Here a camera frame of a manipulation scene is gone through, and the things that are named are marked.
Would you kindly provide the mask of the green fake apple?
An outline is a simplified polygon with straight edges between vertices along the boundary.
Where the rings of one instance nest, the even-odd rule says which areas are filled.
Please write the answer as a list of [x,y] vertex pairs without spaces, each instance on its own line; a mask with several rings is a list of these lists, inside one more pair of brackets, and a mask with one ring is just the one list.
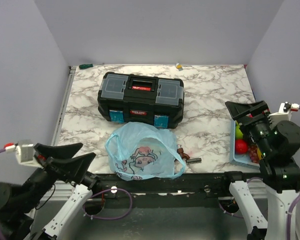
[[242,133],[242,131],[240,130],[240,126],[239,125],[236,125],[235,126],[235,139],[236,140],[239,140],[239,139],[243,139],[244,137],[244,134]]

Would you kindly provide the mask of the red fake fruit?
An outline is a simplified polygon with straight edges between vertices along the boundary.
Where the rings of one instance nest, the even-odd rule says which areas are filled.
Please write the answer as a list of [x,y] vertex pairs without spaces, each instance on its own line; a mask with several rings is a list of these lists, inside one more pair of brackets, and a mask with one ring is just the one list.
[[236,154],[243,155],[248,151],[248,144],[243,139],[236,139],[234,142],[234,151]]

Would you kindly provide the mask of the purple fake grape bunch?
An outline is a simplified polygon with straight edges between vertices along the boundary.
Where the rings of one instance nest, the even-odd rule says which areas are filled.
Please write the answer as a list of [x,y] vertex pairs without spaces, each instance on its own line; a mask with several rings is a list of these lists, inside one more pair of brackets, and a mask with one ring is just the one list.
[[258,156],[258,147],[255,144],[251,144],[248,147],[247,154],[252,163],[259,164],[260,158]]

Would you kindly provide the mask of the light blue plastic bag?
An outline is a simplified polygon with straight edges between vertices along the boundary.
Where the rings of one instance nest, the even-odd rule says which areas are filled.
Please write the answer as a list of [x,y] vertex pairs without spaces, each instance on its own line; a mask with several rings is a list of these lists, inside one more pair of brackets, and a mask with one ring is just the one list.
[[110,170],[125,181],[175,179],[186,170],[176,135],[149,124],[126,123],[110,135],[105,149]]

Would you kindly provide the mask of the yellow fake fruit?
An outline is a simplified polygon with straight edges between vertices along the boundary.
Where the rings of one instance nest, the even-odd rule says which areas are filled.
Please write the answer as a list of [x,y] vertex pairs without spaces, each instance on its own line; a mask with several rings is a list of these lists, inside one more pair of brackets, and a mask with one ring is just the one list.
[[259,148],[257,148],[257,152],[256,153],[257,153],[258,159],[261,160],[263,158],[263,154],[262,154],[262,152],[260,151]]

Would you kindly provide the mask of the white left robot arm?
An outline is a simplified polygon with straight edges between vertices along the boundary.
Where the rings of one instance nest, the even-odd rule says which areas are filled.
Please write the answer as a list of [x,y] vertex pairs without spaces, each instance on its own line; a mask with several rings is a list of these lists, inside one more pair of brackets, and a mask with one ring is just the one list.
[[83,185],[91,198],[100,194],[101,185],[88,171],[96,154],[76,156],[82,147],[81,142],[49,146],[22,140],[0,149],[0,154],[15,153],[19,165],[36,168],[23,184],[0,182],[0,240],[23,240],[30,233],[34,219],[28,214],[44,206],[42,198],[56,190],[57,181]]

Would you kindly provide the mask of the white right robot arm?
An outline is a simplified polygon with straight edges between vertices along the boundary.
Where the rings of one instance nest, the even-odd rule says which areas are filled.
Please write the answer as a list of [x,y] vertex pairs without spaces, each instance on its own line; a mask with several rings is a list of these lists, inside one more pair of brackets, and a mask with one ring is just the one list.
[[295,207],[300,200],[300,167],[293,156],[300,149],[300,127],[291,121],[297,103],[283,102],[270,113],[265,101],[225,102],[231,118],[261,152],[259,170],[265,184],[268,212],[261,213],[242,172],[225,172],[220,191],[233,196],[247,228],[248,240],[294,240]]

